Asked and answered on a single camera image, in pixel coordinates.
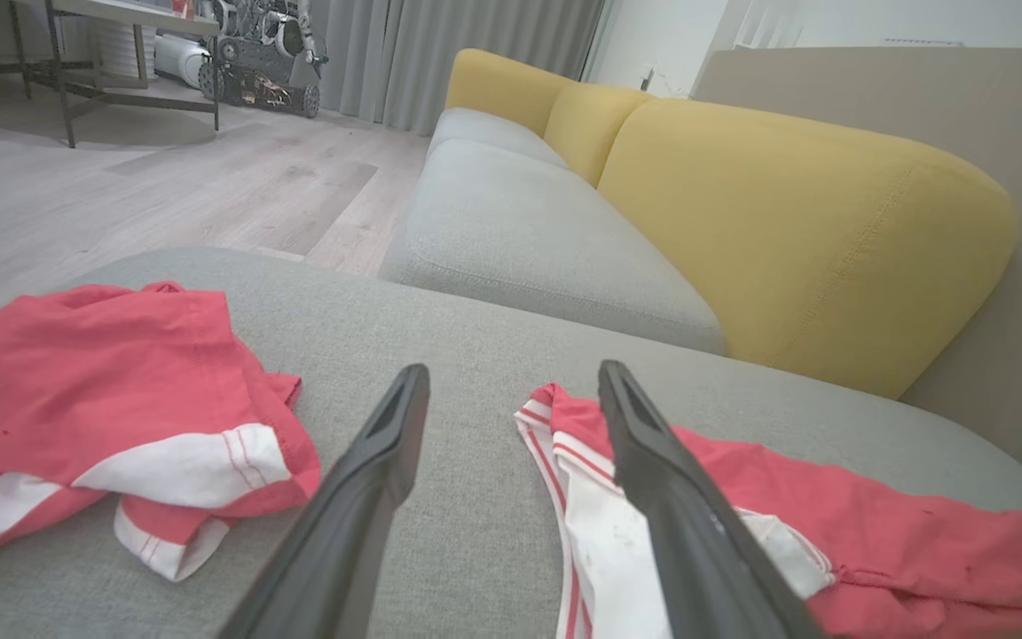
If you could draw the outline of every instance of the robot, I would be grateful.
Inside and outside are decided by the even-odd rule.
[[[220,100],[317,117],[317,82],[291,86],[297,57],[318,78],[329,61],[325,41],[318,49],[310,30],[310,0],[204,0],[202,9],[219,21]],[[199,89],[210,100],[215,97],[213,73],[212,60],[204,60]]]

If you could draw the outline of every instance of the sofa seam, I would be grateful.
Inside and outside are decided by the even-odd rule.
[[[881,229],[883,229],[885,219],[887,219],[887,214],[896,208],[897,199],[901,197],[909,190],[909,184],[912,182],[913,174],[917,170],[916,166],[910,166],[909,170],[905,170],[904,174],[897,179],[897,184],[893,186],[893,190],[889,193],[889,197],[885,198],[885,201],[878,210],[877,216],[867,224],[865,229],[858,234],[858,239],[849,250],[843,256],[842,259],[836,263],[836,268],[834,268],[834,276],[831,276],[827,280],[827,283],[820,288],[819,294],[816,295],[815,302],[811,303],[810,308],[807,308],[803,312],[803,317],[799,320],[798,325],[795,330],[791,332],[790,338],[784,341],[782,347],[778,349],[775,356],[772,356],[770,361],[768,361],[768,367],[779,368],[780,364],[787,359],[790,355],[792,349],[795,345],[803,337],[807,331],[807,327],[810,326],[812,320],[819,316],[819,312],[823,309],[824,305],[827,304],[828,300],[834,295],[836,289],[840,286],[843,279],[850,271],[852,264],[854,264],[855,259],[857,259],[858,254],[870,243],[873,238],[881,234]]]
[[[532,158],[532,161],[541,162],[543,164],[547,164],[547,165],[553,166],[553,167],[555,167],[555,169],[561,169],[563,171],[569,171],[570,173],[573,173],[573,170],[570,169],[570,165],[567,164],[567,161],[565,161],[565,158],[563,156],[561,156],[561,154],[559,154],[559,152],[557,152],[555,149],[552,149],[551,146],[550,146],[550,144],[548,144],[547,148],[549,150],[551,150],[555,154],[555,157],[559,158],[559,162],[561,162],[562,165],[557,165],[557,164],[555,164],[555,163],[553,163],[551,161],[548,161],[548,158],[541,158],[541,157],[537,157],[537,156],[531,156],[531,154],[527,154],[527,153],[521,152],[521,151],[517,151],[515,149],[508,149],[507,146],[499,146],[498,144],[494,144],[494,143],[487,142],[486,140],[474,140],[474,138],[440,138],[439,144],[436,145],[436,148],[430,150],[428,152],[428,154],[426,155],[426,157],[430,157],[431,153],[435,153],[438,149],[443,148],[443,146],[445,144],[447,144],[449,142],[452,142],[452,141],[458,141],[458,142],[459,141],[463,141],[463,142],[471,142],[471,143],[474,143],[474,144],[481,144],[483,146],[486,146],[489,149],[499,149],[499,150],[507,152],[507,153],[512,153],[512,154],[514,154],[515,156],[518,156],[518,157]],[[543,138],[540,138],[540,141],[543,142],[544,144],[547,144],[547,142],[543,141]]]
[[[487,278],[487,276],[483,276],[483,275],[475,275],[475,274],[472,274],[471,272],[460,271],[460,270],[458,270],[458,268],[452,268],[451,266],[444,266],[443,264],[433,262],[432,260],[425,258],[425,256],[420,255],[420,252],[417,250],[417,247],[414,246],[414,243],[413,243],[413,241],[411,241],[411,238],[410,238],[410,236],[409,236],[408,233],[406,233],[406,236],[405,236],[405,243],[408,244],[409,250],[411,253],[413,253],[414,258],[420,260],[420,262],[428,264],[429,266],[433,266],[433,267],[439,268],[439,270],[442,270],[442,271],[454,272],[454,274],[465,276],[465,278],[470,278],[470,279],[478,280],[478,282],[485,282],[485,283],[490,283],[490,284],[495,284],[495,286],[499,286],[499,287],[518,287],[518,288],[522,288],[522,290],[524,290],[524,291],[531,291],[531,292],[540,293],[540,294],[543,294],[543,295],[553,296],[553,299],[568,300],[568,302],[572,302],[572,303],[579,304],[579,305],[587,306],[587,307],[591,307],[591,308],[605,308],[605,309],[611,309],[611,311],[624,312],[624,313],[636,313],[637,315],[648,317],[648,319],[657,320],[657,322],[668,324],[670,327],[690,328],[690,330],[695,330],[695,327],[694,326],[689,326],[689,324],[678,322],[678,320],[676,320],[676,319],[668,319],[668,317],[662,317],[660,315],[653,315],[653,314],[650,314],[650,313],[645,312],[645,311],[640,311],[640,309],[628,309],[628,308],[623,308],[623,307],[619,307],[619,306],[614,306],[612,304],[605,304],[605,303],[600,303],[600,302],[594,302],[593,300],[576,299],[573,295],[568,295],[568,294],[565,294],[565,293],[559,293],[559,292],[555,292],[555,291],[547,291],[547,290],[543,290],[543,288],[537,288],[535,286],[526,286],[526,284],[520,284],[518,282],[503,282],[503,280],[494,279],[494,278]],[[712,307],[710,307],[709,303],[707,303],[707,300],[703,299],[703,296],[701,296],[701,301],[704,302],[704,304],[709,307],[709,310],[710,310],[710,308],[712,308]],[[725,340],[723,338],[723,328],[721,327],[721,323],[718,323],[718,319],[716,319],[716,326],[715,326],[715,328],[716,328],[716,331],[718,332],[718,336],[721,336],[721,339]],[[702,331],[705,332],[705,333],[707,333],[707,334],[710,334],[710,333],[713,332],[712,328],[702,328]]]

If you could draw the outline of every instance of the sofa cushion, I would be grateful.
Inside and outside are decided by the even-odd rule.
[[[695,100],[637,106],[597,189],[721,315],[728,356],[891,398],[1019,235],[1005,189],[947,152]]]
[[[758,441],[910,494],[1022,508],[1022,466],[951,421],[708,353],[217,249],[145,254],[78,283],[159,279],[226,291],[232,326],[267,368],[304,377],[296,413],[325,468],[399,369],[428,365],[420,467],[386,543],[372,636],[555,633],[555,512],[511,415],[549,380],[596,397],[603,359],[624,361],[669,421],[705,437]],[[210,635],[294,518],[240,522],[173,585],[112,537],[113,507],[106,499],[0,548],[0,636]]]
[[[474,141],[430,154],[380,277],[723,351],[701,295],[592,186]]]
[[[428,143],[429,156],[449,140],[482,142],[567,169],[567,163],[559,157],[559,153],[526,126],[482,111],[460,108],[440,113],[433,141]]]
[[[625,118],[653,96],[604,84],[571,84],[559,93],[543,140],[591,186],[602,177]]]
[[[461,49],[452,62],[444,108],[467,106],[498,115],[542,135],[555,98],[573,82],[495,53]]]

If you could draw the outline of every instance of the light wood laminate floor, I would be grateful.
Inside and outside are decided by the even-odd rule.
[[[64,144],[57,97],[0,77],[0,307],[126,256],[216,245],[373,276],[428,138],[323,111],[108,105]],[[197,98],[158,80],[157,94]]]

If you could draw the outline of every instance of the yellow cushion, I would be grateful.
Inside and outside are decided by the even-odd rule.
[[[695,101],[638,106],[599,191],[712,306],[729,356],[891,398],[1018,234],[1006,191],[949,153]]]
[[[547,132],[555,98],[571,84],[575,81],[570,78],[495,53],[463,49],[452,64],[444,108],[463,106],[498,115],[526,126],[542,137]]]
[[[559,93],[544,140],[570,170],[597,186],[613,138],[625,118],[652,96],[604,84],[571,84]]]

